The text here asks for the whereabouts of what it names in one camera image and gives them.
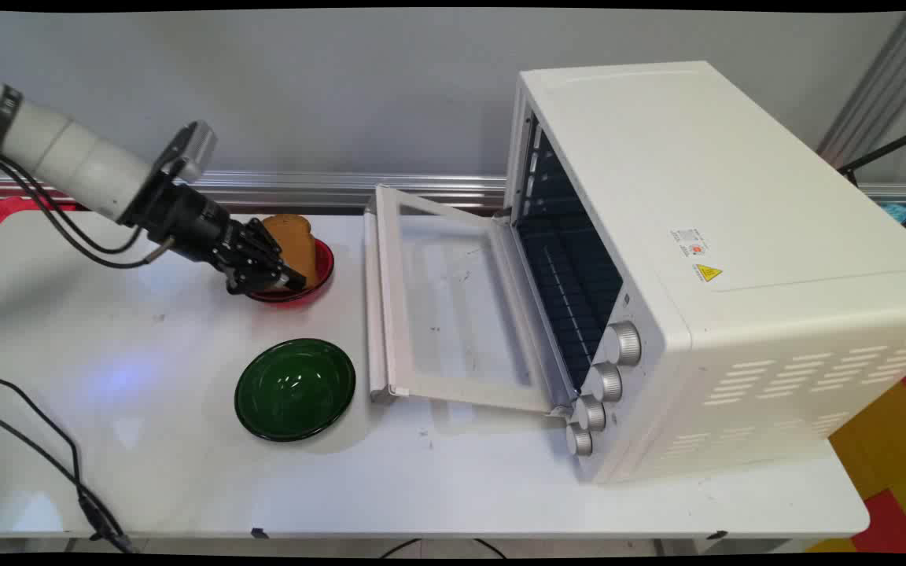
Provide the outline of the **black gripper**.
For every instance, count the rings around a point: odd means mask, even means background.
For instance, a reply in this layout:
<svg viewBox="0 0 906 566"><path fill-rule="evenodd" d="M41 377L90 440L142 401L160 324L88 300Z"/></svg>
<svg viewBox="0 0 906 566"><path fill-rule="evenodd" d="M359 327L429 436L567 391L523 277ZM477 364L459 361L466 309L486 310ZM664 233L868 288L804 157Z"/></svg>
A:
<svg viewBox="0 0 906 566"><path fill-rule="evenodd" d="M154 173L121 215L156 244L172 240L171 253L211 265L226 275L231 295L300 292L302 274L281 264L282 249L259 219L231 218L215 201L164 172Z"/></svg>

